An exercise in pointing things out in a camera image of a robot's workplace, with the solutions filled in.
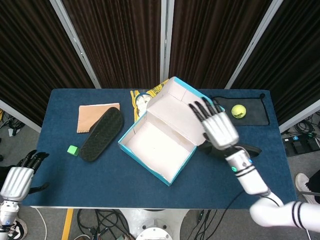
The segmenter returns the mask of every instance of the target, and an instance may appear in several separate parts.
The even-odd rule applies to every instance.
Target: white sneaker
[[[310,192],[309,188],[306,186],[306,183],[309,182],[309,178],[303,174],[303,173],[298,173],[295,177],[295,186],[300,192]],[[307,195],[307,194],[302,194],[306,201],[310,204],[319,204],[315,200],[315,196],[313,195]]]

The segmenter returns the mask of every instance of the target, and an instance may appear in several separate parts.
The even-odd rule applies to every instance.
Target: yellow floor tape
[[[66,211],[65,221],[64,221],[64,227],[63,227],[63,233],[61,240],[68,240],[69,233],[70,233],[70,227],[72,222],[72,215],[74,213],[73,208],[68,208]]]

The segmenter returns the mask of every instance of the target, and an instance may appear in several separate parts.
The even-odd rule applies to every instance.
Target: shoe
[[[309,178],[303,174],[303,173],[298,173],[295,177],[295,186],[300,192],[310,192],[309,188],[307,187],[306,183],[309,182]],[[307,195],[307,194],[302,194],[306,201],[310,204],[319,204],[315,200],[315,196],[313,195]]]
[[[8,233],[9,239],[22,240],[26,237],[27,233],[28,233],[28,228],[25,221],[16,217]]]

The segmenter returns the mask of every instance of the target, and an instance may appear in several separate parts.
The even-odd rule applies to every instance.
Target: black pouch
[[[226,98],[222,96],[215,96],[214,99],[216,99],[220,106],[225,109],[225,113],[235,126],[266,126],[270,124],[270,121],[264,104],[264,97],[265,94],[262,93],[257,98]],[[246,109],[246,114],[242,118],[235,118],[231,114],[233,106],[238,104],[243,105]]]

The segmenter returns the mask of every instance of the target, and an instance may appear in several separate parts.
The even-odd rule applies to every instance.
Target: open cardboard box
[[[120,148],[170,186],[205,138],[188,104],[202,93],[172,77],[119,140]]]

